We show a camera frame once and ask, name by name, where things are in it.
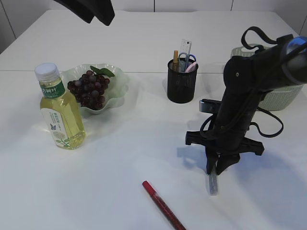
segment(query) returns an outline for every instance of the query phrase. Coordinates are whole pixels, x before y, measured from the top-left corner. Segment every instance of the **fruit bowl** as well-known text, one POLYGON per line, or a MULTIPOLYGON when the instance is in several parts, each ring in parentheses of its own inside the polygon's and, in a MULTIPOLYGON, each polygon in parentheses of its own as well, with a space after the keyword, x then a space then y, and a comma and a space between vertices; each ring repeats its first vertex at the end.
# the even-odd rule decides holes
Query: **fruit bowl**
POLYGON ((119 99, 125 96, 128 90, 127 84, 129 82, 129 78, 128 75, 125 74, 120 68, 117 68, 109 64, 97 64, 97 65, 83 64, 60 73, 65 89, 68 90, 67 89, 68 82, 78 80, 83 74, 85 74, 88 70, 91 69, 90 66, 94 66, 95 68, 98 69, 106 68, 115 75, 114 77, 109 78, 110 83, 108 85, 108 88, 105 89, 104 93, 106 101, 103 103, 102 109, 94 110, 87 107, 81 107, 81 104, 78 103, 80 105, 81 110, 86 110, 92 114, 99 114, 108 108, 116 106, 119 99))

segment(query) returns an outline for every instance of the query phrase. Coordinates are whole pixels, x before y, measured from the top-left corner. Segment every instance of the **white bottle cap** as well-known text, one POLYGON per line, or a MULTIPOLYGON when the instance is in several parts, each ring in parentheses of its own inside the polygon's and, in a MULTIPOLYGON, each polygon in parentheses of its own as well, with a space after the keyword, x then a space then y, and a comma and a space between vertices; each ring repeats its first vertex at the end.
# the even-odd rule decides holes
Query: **white bottle cap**
POLYGON ((59 70, 54 63, 43 63, 35 68, 35 75, 41 82, 55 81, 59 78, 59 70))

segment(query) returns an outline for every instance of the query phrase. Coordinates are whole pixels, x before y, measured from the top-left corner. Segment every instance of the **black mesh pen holder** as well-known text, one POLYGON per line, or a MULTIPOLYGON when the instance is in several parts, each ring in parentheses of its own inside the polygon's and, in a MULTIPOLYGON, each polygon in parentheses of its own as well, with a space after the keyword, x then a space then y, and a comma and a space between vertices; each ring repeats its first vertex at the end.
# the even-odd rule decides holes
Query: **black mesh pen holder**
POLYGON ((169 100, 179 104, 192 101, 195 91, 198 64, 196 64, 195 69, 190 73, 174 71, 173 60, 169 61, 167 67, 167 97, 169 100))

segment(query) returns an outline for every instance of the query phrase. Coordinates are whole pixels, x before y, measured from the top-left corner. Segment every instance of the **green leaf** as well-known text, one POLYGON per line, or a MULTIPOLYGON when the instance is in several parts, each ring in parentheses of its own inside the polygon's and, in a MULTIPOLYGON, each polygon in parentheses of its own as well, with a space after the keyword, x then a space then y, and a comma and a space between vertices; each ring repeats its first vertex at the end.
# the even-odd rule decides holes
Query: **green leaf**
POLYGON ((111 71, 109 71, 106 68, 102 68, 102 69, 100 69, 100 71, 103 75, 107 75, 108 77, 114 77, 115 76, 114 73, 112 73, 111 71))
POLYGON ((102 74, 102 71, 94 66, 90 66, 91 70, 94 71, 97 74, 102 74))

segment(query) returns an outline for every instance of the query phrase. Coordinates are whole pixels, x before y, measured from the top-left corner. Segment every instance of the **red pen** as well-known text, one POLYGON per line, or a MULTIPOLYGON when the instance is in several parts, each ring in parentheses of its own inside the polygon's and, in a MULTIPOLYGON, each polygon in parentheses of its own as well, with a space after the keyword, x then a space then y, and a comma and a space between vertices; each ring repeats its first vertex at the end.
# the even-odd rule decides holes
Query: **red pen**
POLYGON ((149 193, 152 200, 164 214, 164 216, 169 220, 169 222, 173 225, 176 230, 186 230, 186 228, 180 223, 177 217, 173 214, 173 212, 169 209, 163 199, 157 194, 157 192, 151 187, 151 185, 144 181, 142 183, 143 187, 149 193))

